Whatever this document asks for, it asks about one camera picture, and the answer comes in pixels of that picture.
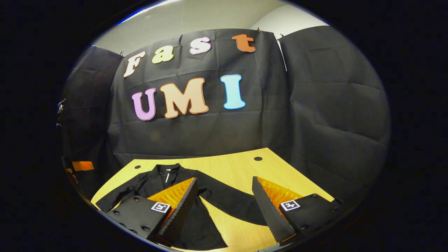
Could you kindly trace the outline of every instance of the wooden table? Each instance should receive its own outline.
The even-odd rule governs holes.
[[[143,160],[134,159],[93,196],[96,202],[110,191],[125,183],[139,173],[153,170],[155,165],[179,163],[186,169],[195,169],[220,180],[240,191],[252,194],[252,177],[258,176],[288,188],[300,195],[317,193],[328,201],[334,198],[295,170],[268,148],[221,156],[208,156],[187,159]],[[228,248],[214,249],[214,252],[251,252],[275,245],[276,241],[267,226],[260,226],[234,218],[201,198],[213,222],[221,233]]]

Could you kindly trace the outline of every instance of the jacket sleeve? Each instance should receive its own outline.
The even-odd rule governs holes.
[[[129,195],[130,193],[132,195],[138,195],[138,190],[141,187],[140,184],[146,181],[146,179],[147,177],[145,173],[138,174],[124,184],[110,191],[103,198],[98,200],[96,205],[103,212],[110,211],[124,196]]]
[[[242,192],[197,171],[200,196],[228,215],[240,220],[267,226],[253,195]]]

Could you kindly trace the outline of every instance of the purple letter u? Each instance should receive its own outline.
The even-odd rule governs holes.
[[[145,95],[148,97],[149,111],[147,113],[143,112],[142,109],[142,92],[138,92],[132,95],[134,100],[134,109],[137,117],[142,121],[149,121],[155,116],[155,102],[154,102],[155,88],[150,88],[145,91]]]

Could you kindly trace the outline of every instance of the white ceiling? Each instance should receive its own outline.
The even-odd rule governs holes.
[[[93,44],[126,55],[161,39],[198,30],[250,29],[278,0],[180,0],[151,9],[112,28]]]

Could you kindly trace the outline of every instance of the black jacket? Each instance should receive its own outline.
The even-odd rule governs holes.
[[[189,178],[198,178],[198,195],[173,246],[191,250],[210,250],[227,247],[213,223],[199,195],[223,212],[258,225],[266,225],[253,195],[230,187],[197,170],[183,168],[180,164],[156,165],[152,171],[140,173],[101,198],[96,205],[102,211],[111,210],[129,193],[150,197]]]

